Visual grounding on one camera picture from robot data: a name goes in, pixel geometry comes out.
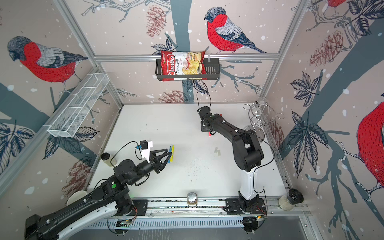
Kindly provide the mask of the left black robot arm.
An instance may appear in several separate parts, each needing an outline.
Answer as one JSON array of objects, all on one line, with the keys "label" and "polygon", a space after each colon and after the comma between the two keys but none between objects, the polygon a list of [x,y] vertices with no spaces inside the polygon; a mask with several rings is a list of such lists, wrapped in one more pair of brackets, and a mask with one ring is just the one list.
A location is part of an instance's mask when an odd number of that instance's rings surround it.
[{"label": "left black robot arm", "polygon": [[126,159],[115,167],[114,174],[102,179],[84,197],[49,215],[32,215],[26,219],[24,238],[26,240],[63,240],[85,227],[104,218],[115,215],[138,215],[129,195],[129,186],[144,183],[144,177],[152,171],[159,174],[172,156],[167,149],[150,152],[149,161],[136,165]]}]

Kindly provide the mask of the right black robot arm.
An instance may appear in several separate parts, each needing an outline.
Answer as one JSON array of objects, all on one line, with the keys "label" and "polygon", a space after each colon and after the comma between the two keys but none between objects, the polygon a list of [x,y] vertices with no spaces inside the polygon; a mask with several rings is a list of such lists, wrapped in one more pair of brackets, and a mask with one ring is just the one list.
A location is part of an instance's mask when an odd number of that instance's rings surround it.
[{"label": "right black robot arm", "polygon": [[232,144],[234,160],[241,173],[239,190],[240,209],[246,214],[266,214],[264,200],[256,190],[258,167],[264,159],[264,153],[256,133],[252,130],[240,129],[227,122],[222,115],[212,114],[208,106],[197,110],[201,119],[201,131],[220,134]]}]

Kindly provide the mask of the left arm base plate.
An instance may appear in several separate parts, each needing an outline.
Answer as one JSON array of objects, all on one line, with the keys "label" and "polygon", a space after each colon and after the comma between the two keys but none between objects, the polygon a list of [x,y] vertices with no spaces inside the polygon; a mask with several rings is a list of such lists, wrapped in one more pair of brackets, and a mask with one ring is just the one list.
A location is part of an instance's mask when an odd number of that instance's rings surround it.
[{"label": "left arm base plate", "polygon": [[117,201],[117,213],[115,217],[120,216],[145,216],[148,200],[139,199],[139,200],[125,200],[125,201]]}]

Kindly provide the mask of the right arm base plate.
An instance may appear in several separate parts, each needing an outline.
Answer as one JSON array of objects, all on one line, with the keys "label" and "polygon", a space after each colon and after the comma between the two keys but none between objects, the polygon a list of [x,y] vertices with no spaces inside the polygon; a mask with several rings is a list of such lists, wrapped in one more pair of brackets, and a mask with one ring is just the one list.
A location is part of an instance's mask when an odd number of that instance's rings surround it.
[{"label": "right arm base plate", "polygon": [[254,198],[252,200],[225,199],[223,210],[228,215],[265,215],[267,206],[263,199]]}]

